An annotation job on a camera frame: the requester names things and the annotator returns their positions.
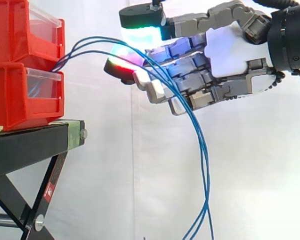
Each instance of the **blue cable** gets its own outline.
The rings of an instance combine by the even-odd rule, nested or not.
[[[85,41],[85,40],[89,40],[89,39],[95,39],[95,38],[99,38],[99,39],[106,39],[106,40],[112,40],[112,41],[94,41],[94,42],[90,42],[90,43],[86,43],[84,44],[83,46],[81,47],[78,47],[78,44]],[[121,40],[117,40],[115,38],[109,38],[109,37],[88,37],[88,38],[84,38],[82,39],[81,41],[77,42],[77,44],[72,48],[72,51],[65,55],[62,59],[60,59],[60,61],[56,64],[56,67],[58,67],[59,65],[62,65],[61,67],[58,68],[58,71],[60,69],[63,68],[63,66],[72,58],[76,58],[80,55],[83,55],[83,54],[88,54],[88,53],[101,53],[101,54],[106,54],[106,55],[109,55],[109,56],[113,56],[113,57],[116,57],[116,58],[119,58],[123,61],[126,61],[130,64],[133,64],[133,65],[136,65],[138,66],[137,64],[134,64],[133,62],[130,62],[124,58],[121,58],[119,56],[116,56],[114,54],[111,54],[111,53],[108,53],[108,52],[104,52],[104,51],[86,51],[86,52],[82,52],[82,53],[78,53],[74,56],[72,56],[73,52],[74,51],[77,51],[78,49],[80,48],[83,48],[87,45],[90,45],[90,44],[93,44],[93,43],[99,43],[99,42],[106,42],[106,43],[115,43],[115,44],[121,44],[121,45],[124,45],[124,46],[127,46],[131,49],[133,49],[134,51],[136,51],[138,54],[140,54],[143,58],[145,58],[149,63],[150,65],[154,68],[154,66],[152,65],[152,63],[154,63],[155,65],[158,66],[159,69],[162,70],[162,72],[164,73],[164,75],[168,78],[168,82],[164,80],[164,77],[161,75],[161,73],[159,73],[155,68],[154,70],[159,74],[160,77],[158,77],[157,75],[153,74],[152,72],[148,71],[146,68],[144,67],[141,67],[142,69],[144,69],[145,71],[147,71],[150,75],[153,75],[156,79],[159,79],[163,84],[167,85],[167,87],[174,93],[174,95],[180,100],[180,102],[182,103],[183,107],[185,108],[185,110],[187,111],[188,115],[190,116],[190,119],[194,125],[194,128],[197,132],[197,135],[198,135],[198,140],[199,140],[199,145],[200,145],[200,155],[201,155],[201,171],[202,171],[202,177],[203,177],[203,185],[204,185],[204,191],[205,191],[205,197],[206,197],[206,200],[205,200],[205,203],[203,205],[203,208],[199,214],[199,216],[201,215],[201,221],[196,229],[196,231],[194,232],[194,234],[191,236],[191,239],[193,239],[198,230],[200,229],[200,226],[204,220],[204,216],[206,214],[206,212],[208,211],[208,215],[209,215],[209,224],[210,224],[210,231],[211,231],[211,238],[214,239],[214,234],[213,234],[213,228],[212,228],[212,220],[211,220],[211,213],[210,213],[210,209],[209,209],[209,205],[208,205],[208,200],[209,200],[209,193],[210,193],[210,174],[209,174],[209,160],[208,160],[208,150],[207,150],[207,145],[206,145],[206,142],[205,142],[205,139],[204,139],[204,136],[203,136],[203,133],[202,133],[202,130],[200,128],[200,124],[198,122],[198,120],[196,119],[195,115],[193,114],[191,108],[189,107],[188,103],[185,101],[184,97],[180,94],[180,92],[178,91],[178,88],[176,88],[176,84],[175,82],[171,79],[171,77],[168,75],[168,73],[157,63],[155,62],[153,59],[149,58],[148,56],[146,56],[145,54],[143,54],[142,52],[140,52],[139,50],[133,48],[133,47],[130,47],[129,45],[127,45],[125,42],[121,41]],[[206,180],[205,180],[205,174],[204,174],[204,168],[203,168],[203,155],[202,155],[202,152],[204,153],[204,156],[205,156],[205,160],[206,160],[206,168],[207,168],[207,188],[206,188]],[[197,217],[196,221],[193,223],[193,225],[191,226],[189,232],[193,229],[194,225],[196,224],[196,222],[199,220],[199,216]]]
[[[202,223],[203,222],[203,218],[204,218],[204,216],[205,216],[205,213],[206,213],[206,208],[207,208],[207,202],[205,202],[205,205],[203,206],[203,214],[202,214],[202,221],[200,221],[200,223]]]

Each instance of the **plastic drawer bin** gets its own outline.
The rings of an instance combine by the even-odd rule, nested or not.
[[[28,0],[0,0],[0,63],[51,71],[65,55],[65,23]]]
[[[64,76],[0,63],[0,130],[46,126],[64,115]]]

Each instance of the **robotic hand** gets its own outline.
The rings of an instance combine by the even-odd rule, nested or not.
[[[160,2],[130,6],[119,14],[124,28],[152,21],[160,25],[163,40],[179,38],[146,52],[197,110],[271,89],[285,77],[280,71],[300,68],[300,6],[285,2],[293,7],[281,4],[283,10],[272,13],[272,19],[239,0],[217,5],[207,14],[173,18],[165,17]],[[132,23],[127,16],[135,17]],[[146,71],[134,71],[133,78],[151,103],[168,102],[174,115],[185,112],[174,94]]]

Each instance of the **rainbow light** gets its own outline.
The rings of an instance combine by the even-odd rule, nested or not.
[[[122,28],[121,33],[123,40],[127,44],[140,50],[143,53],[146,52],[145,50],[155,49],[163,44],[159,27],[148,26],[134,29]],[[141,56],[139,56],[135,51],[126,46],[116,44],[112,48],[111,53],[130,60],[131,62],[140,66],[144,63],[144,59]],[[137,66],[131,65],[116,57],[110,56],[109,60],[113,64],[125,69],[136,70],[138,68]]]

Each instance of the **white wall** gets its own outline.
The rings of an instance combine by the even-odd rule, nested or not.
[[[82,37],[119,37],[118,11],[129,4],[32,2],[65,19],[68,50]],[[171,17],[220,2],[164,4]],[[89,137],[68,155],[47,227],[56,240],[181,239],[203,203],[195,132],[187,116],[106,75],[105,60],[83,56],[65,68],[66,117],[85,120]],[[209,149],[215,239],[300,239],[300,80],[288,76],[271,91],[196,114]],[[30,203],[46,165],[10,175]],[[0,240],[19,239],[0,230]],[[209,239],[207,224],[197,239]]]

